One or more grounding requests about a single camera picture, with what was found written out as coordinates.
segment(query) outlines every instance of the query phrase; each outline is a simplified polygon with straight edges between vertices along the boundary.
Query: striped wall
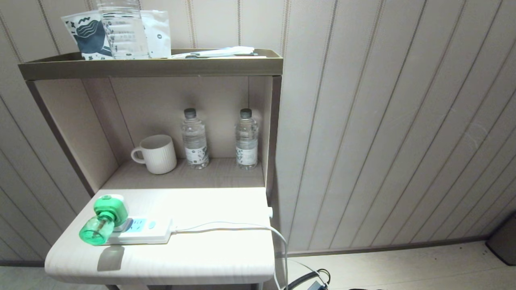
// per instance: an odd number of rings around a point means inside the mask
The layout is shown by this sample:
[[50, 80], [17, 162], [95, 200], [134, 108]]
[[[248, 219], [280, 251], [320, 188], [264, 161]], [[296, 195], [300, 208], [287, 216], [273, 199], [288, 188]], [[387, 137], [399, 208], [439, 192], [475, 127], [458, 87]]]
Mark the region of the striped wall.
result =
[[[89, 196], [16, 68], [77, 51], [93, 0], [0, 2], [0, 260], [40, 261]], [[483, 236], [516, 210], [515, 0], [140, 0], [172, 47], [285, 57], [277, 148], [292, 251]]]

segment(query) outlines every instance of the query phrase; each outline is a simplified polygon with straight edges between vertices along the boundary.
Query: mug handle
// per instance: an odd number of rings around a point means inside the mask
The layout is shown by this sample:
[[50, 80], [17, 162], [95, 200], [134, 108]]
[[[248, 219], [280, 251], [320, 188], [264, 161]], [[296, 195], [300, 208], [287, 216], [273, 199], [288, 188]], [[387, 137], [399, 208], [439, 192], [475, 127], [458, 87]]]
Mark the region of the mug handle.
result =
[[141, 147], [136, 147], [135, 149], [133, 149], [131, 151], [131, 158], [134, 160], [134, 162], [136, 163], [140, 163], [140, 164], [145, 164], [145, 160], [143, 159], [140, 159], [138, 157], [135, 156], [135, 153], [138, 152], [138, 151], [141, 151]]

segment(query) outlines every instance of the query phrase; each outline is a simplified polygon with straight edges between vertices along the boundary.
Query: green plastic bottle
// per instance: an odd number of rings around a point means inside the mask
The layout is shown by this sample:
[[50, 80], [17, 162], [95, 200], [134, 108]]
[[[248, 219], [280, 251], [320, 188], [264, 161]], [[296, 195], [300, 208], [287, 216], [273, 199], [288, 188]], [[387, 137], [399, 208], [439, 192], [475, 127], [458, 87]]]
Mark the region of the green plastic bottle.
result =
[[107, 242], [113, 229], [127, 220], [127, 210], [123, 198], [102, 196], [93, 205], [96, 216], [89, 219], [79, 232], [84, 242], [99, 246]]

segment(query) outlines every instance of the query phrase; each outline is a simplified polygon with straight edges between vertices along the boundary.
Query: white mug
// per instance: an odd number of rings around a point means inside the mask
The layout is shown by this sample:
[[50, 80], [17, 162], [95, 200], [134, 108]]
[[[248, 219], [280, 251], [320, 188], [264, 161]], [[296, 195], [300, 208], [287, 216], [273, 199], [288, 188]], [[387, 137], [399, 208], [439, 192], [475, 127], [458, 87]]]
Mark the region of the white mug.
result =
[[[143, 159], [135, 156], [141, 151]], [[164, 174], [178, 164], [175, 158], [174, 143], [172, 138], [167, 135], [154, 135], [145, 138], [140, 142], [140, 146], [133, 149], [131, 158], [140, 164], [145, 164], [147, 170], [152, 174]]]

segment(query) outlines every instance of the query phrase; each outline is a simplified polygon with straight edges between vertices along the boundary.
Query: top shelf tray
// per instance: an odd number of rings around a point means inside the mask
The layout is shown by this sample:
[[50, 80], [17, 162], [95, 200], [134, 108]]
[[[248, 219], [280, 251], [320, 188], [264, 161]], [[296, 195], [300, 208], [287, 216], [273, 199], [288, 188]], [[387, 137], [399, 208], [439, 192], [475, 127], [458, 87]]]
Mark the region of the top shelf tray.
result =
[[[202, 49], [172, 50], [172, 54]], [[102, 77], [282, 75], [283, 58], [272, 50], [255, 49], [267, 58], [83, 60], [68, 53], [19, 64], [25, 80]]]

